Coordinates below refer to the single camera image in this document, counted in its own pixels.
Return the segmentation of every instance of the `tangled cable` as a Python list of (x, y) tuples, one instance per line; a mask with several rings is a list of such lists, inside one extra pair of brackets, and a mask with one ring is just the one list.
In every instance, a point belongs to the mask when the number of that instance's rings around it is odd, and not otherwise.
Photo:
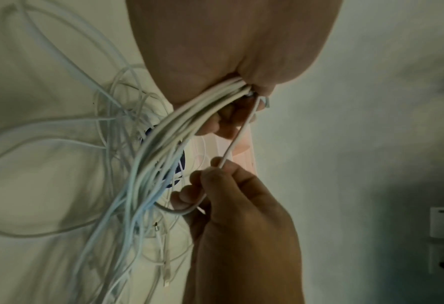
[[(46, 12), (70, 23), (107, 54), (121, 62), (123, 68), (115, 76), (108, 88), (103, 87), (87, 75), (44, 36), (28, 15), (30, 10), (41, 11), (41, 9), (30, 6), (22, 0), (17, 1), (15, 6), (26, 25), (27, 31), (33, 38), (67, 70), (72, 72), (75, 77), (98, 92), (98, 99), (94, 108), (95, 117), (77, 119), (96, 122), (101, 144), (96, 145), (68, 138), (32, 138), (5, 151), (0, 155), (0, 158), (22, 145), (39, 140), (59, 140), (103, 149), (108, 196), (111, 200), (110, 205), (97, 220), (89, 221), (84, 225), (75, 226), (73, 229), (66, 229), (62, 232), (35, 234), (28, 237), (37, 238), (60, 235), (66, 231), (94, 224), (90, 237), (71, 272), (69, 290), (72, 302), (78, 300), (84, 266), (88, 263), (97, 242), (101, 240), (104, 233), (109, 229), (110, 223), (114, 221), (119, 226), (119, 234), (113, 244), (114, 254), (112, 262), (105, 278), (103, 278), (103, 283), (94, 292), (90, 302), (104, 304), (109, 302), (117, 303), (120, 300), (125, 286), (130, 284), (130, 276), (135, 262), (143, 256), (143, 242), (148, 238), (156, 239), (160, 247), (160, 261), (145, 257), (159, 267), (159, 270), (156, 271), (155, 282), (162, 276), (164, 283), (168, 284), (179, 270), (178, 267), (174, 275), (172, 275), (170, 262), (181, 257), (185, 259), (190, 249), (190, 246), (188, 246), (182, 254), (171, 259), (169, 253), (170, 231), (176, 225), (179, 216), (195, 211), (205, 196), (197, 204), (187, 209), (173, 210), (170, 208), (168, 200), (164, 199), (164, 194), (167, 193), (167, 188), (170, 188), (170, 185), (175, 185), (176, 179), (181, 180), (182, 183), (184, 182), (183, 174), (180, 177), (176, 177), (176, 169), (177, 167), (182, 167), (180, 159), (184, 148), (197, 130), (211, 115), (224, 106), (243, 96), (252, 94), (251, 86), (246, 84), (240, 77), (226, 80), (206, 90), (170, 114), (168, 109), (165, 109), (167, 116), (164, 117), (157, 114), (146, 102), (148, 98), (152, 97), (164, 104), (156, 94), (147, 93), (142, 89), (135, 69), (144, 69), (144, 65), (129, 64), (115, 45), (96, 28), (81, 17), (59, 7), (55, 3), (45, 3)], [(118, 86), (126, 86), (138, 91), (137, 101), (132, 107), (124, 107), (114, 97)], [(241, 134), (255, 114), (259, 103), (260, 98), (257, 98), (249, 117), (226, 150), (219, 167), (222, 167), (227, 160)], [(51, 120), (49, 122), (62, 123), (67, 120)], [(24, 126), (0, 131), (0, 136), (20, 127)], [(167, 223), (165, 213), (177, 216), (173, 223)], [(150, 291), (148, 300), (150, 300), (153, 291), (154, 287)]]

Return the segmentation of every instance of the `skin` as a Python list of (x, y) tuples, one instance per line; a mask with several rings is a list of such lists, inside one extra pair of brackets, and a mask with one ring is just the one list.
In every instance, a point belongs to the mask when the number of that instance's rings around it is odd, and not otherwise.
[(230, 161), (215, 168), (220, 160), (192, 173), (192, 185), (171, 196), (183, 209), (207, 194), (205, 215), (185, 216), (194, 247), (183, 303), (304, 303), (291, 217), (257, 177)]
[[(327, 40), (342, 0), (126, 0), (135, 41), (175, 109), (241, 76), (268, 96), (299, 76)], [(255, 99), (213, 115), (199, 135), (233, 138)]]

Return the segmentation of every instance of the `human hand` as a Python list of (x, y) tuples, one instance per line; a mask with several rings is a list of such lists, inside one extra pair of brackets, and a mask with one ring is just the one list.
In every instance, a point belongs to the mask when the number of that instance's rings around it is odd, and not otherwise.
[[(261, 96), (315, 60), (342, 0), (126, 0), (145, 65), (178, 108), (240, 75)], [(211, 117), (199, 135), (232, 138), (254, 99)]]
[(205, 211), (185, 216), (193, 239), (183, 303), (304, 303), (302, 258), (291, 217), (262, 182), (227, 161), (190, 175), (192, 185), (173, 192), (176, 209), (195, 204), (202, 189)]

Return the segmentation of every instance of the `gray surface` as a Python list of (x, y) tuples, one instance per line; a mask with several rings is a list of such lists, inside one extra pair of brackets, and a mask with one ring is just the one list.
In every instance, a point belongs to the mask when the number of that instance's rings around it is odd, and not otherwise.
[(427, 246), (444, 206), (444, 1), (347, 0), (271, 101), (257, 169), (293, 216), (307, 302), (444, 303)]

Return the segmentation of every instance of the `white wall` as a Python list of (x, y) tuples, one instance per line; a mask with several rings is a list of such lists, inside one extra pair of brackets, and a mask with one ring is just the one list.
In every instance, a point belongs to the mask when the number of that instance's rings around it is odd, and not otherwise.
[(444, 206), (444, 1), (345, 1), (252, 133), (299, 233), (308, 303), (444, 303), (426, 245)]

